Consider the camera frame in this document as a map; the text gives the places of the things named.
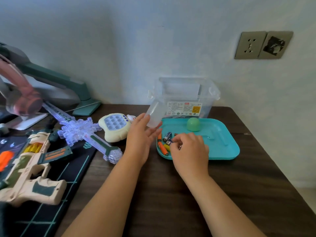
toy gun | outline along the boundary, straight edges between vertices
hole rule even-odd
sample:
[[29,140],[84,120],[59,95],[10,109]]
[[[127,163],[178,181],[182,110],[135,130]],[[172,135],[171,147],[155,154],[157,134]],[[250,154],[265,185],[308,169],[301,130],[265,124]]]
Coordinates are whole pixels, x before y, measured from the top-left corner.
[[111,146],[94,134],[94,132],[100,131],[102,128],[97,123],[94,124],[91,117],[88,117],[85,121],[82,119],[76,120],[73,116],[49,102],[43,103],[43,107],[63,125],[61,130],[58,131],[58,135],[61,139],[65,138],[69,146],[73,146],[79,140],[85,140],[100,151],[105,160],[113,164],[116,164],[122,157],[123,153],[119,147]]
[[0,202],[18,207],[27,200],[57,205],[66,189],[66,181],[47,179],[50,162],[72,154],[69,146],[47,153],[58,135],[51,130],[33,131],[11,164],[9,174],[0,181]]

white game console toy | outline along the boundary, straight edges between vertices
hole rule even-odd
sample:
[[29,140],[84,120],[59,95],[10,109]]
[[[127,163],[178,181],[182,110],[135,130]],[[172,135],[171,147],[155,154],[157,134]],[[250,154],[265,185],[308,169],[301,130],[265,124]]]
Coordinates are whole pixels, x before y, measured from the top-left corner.
[[126,139],[131,123],[136,116],[113,113],[99,119],[99,126],[104,130],[107,142],[118,142]]

teal plastic tray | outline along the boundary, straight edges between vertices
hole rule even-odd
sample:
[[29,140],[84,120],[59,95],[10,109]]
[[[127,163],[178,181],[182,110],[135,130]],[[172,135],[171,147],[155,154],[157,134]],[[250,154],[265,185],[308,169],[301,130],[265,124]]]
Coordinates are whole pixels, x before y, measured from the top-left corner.
[[[200,118],[201,131],[196,131],[194,134],[201,135],[204,143],[210,148],[209,159],[234,159],[239,155],[239,146],[235,142],[232,135],[227,130],[226,126],[215,119]],[[188,119],[163,119],[162,120],[162,137],[164,138],[168,132],[172,132],[172,137],[175,133],[190,133],[186,128]],[[165,156],[157,146],[157,151],[165,159],[172,159],[171,154]]]

hand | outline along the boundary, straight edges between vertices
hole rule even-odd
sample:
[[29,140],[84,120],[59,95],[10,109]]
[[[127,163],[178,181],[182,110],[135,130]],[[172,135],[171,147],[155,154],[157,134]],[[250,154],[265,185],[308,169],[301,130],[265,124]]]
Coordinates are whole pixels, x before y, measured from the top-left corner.
[[162,122],[155,128],[148,128],[146,125],[149,120],[150,115],[140,114],[134,119],[127,134],[124,155],[126,153],[130,157],[137,158],[141,165],[148,159],[150,145],[161,132],[161,129],[158,128]]
[[204,144],[202,136],[182,133],[176,135],[172,141],[174,143],[170,145],[170,152],[173,164],[185,182],[209,176],[209,147]]

product label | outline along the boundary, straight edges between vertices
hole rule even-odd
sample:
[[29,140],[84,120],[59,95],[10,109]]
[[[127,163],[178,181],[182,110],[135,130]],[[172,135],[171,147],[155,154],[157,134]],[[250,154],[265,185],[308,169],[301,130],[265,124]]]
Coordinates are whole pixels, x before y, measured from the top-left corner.
[[202,103],[200,102],[168,102],[168,116],[199,116]]

